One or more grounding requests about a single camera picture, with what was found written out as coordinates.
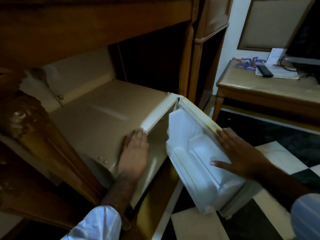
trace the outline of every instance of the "person's left hand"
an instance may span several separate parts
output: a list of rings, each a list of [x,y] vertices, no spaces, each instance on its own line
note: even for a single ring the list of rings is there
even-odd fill
[[[126,136],[118,164],[119,175],[138,181],[147,167],[148,147],[143,129],[136,129],[131,136]]]

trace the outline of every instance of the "hand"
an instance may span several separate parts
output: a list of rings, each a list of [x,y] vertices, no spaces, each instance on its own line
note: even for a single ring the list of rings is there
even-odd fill
[[[222,146],[231,164],[223,161],[211,161],[210,165],[223,168],[246,179],[254,179],[257,173],[274,165],[256,148],[226,128],[217,130],[216,138]]]
[[[138,181],[147,167],[148,147],[143,129],[136,129],[131,136],[126,136],[118,164],[119,175]]]

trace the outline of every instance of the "black cable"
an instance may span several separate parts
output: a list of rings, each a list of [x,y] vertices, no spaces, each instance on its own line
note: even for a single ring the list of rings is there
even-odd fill
[[[280,60],[280,66],[282,66],[283,69],[285,69],[285,70],[287,70],[287,71],[289,71],[289,72],[297,72],[297,70],[290,70],[290,69],[288,69],[288,68],[285,68],[285,66],[282,64],[282,60],[283,60],[284,57],[285,57],[285,56],[283,56],[282,59]]]

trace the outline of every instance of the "person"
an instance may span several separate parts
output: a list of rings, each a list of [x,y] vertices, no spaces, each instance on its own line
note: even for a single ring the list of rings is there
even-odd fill
[[[211,161],[240,177],[259,182],[291,213],[298,239],[320,239],[320,195],[312,193],[296,179],[275,167],[256,148],[228,129],[217,131],[216,138],[231,164]],[[119,238],[121,217],[147,166],[148,142],[142,129],[126,136],[118,164],[118,177],[101,205],[91,210],[62,240],[115,240]]]

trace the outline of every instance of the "striped shirt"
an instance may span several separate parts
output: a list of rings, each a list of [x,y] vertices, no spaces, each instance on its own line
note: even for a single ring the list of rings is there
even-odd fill
[[[320,239],[320,194],[298,198],[291,209],[291,223],[298,240]],[[61,240],[118,240],[120,230],[118,212],[111,206],[98,206]]]

